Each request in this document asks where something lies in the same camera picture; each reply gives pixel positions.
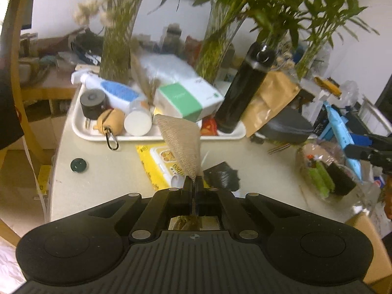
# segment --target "light blue package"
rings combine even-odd
[[[327,101],[324,102],[325,109],[327,110],[328,120],[331,124],[332,130],[340,147],[342,147],[343,151],[347,145],[354,145],[354,140],[350,133],[347,130],[346,125],[344,124],[342,118],[339,113],[331,107],[331,104]],[[356,159],[347,158],[347,164],[351,168],[352,171],[357,175],[359,180],[362,180],[362,172],[361,172],[361,164]]]

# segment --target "ribbed black surface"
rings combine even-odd
[[[52,287],[29,281],[15,293],[373,293],[360,281],[336,287],[302,284],[274,269],[258,245],[237,242],[227,231],[200,231],[197,235],[164,231],[154,242],[132,246],[113,271],[96,281],[74,287]]]

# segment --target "green stripe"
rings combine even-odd
[[[177,108],[184,119],[196,122],[203,109],[201,104],[181,84],[160,87],[161,93]]]

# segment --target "black carabiner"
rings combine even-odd
[[[110,128],[108,128],[108,127],[105,127],[105,130],[106,130],[105,135],[106,135],[107,146],[109,147],[110,150],[113,150],[113,151],[117,150],[118,147],[119,147],[119,144],[118,144],[118,141],[117,141],[116,137],[113,135],[112,130]],[[108,134],[110,134],[110,136],[112,137],[113,141],[116,143],[116,148],[111,147],[110,142],[109,142],[109,135]]]

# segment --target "black thermos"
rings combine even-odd
[[[218,130],[230,134],[275,61],[275,52],[253,43],[215,115]]]

